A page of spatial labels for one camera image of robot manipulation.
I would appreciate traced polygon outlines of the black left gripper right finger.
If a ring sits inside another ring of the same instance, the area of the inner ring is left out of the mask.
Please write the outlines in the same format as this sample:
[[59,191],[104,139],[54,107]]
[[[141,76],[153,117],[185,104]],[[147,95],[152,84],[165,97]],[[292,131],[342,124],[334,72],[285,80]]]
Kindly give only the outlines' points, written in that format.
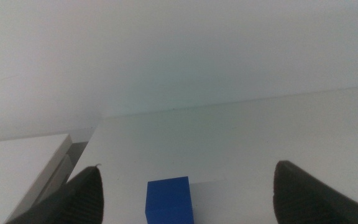
[[278,223],[358,224],[358,202],[290,161],[275,167],[273,209]]

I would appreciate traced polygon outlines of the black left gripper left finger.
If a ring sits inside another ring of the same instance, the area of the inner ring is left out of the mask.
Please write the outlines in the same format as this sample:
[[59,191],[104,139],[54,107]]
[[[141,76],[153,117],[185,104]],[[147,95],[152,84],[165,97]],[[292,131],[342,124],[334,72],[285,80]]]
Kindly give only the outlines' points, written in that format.
[[67,184],[8,224],[102,224],[101,173],[89,166]]

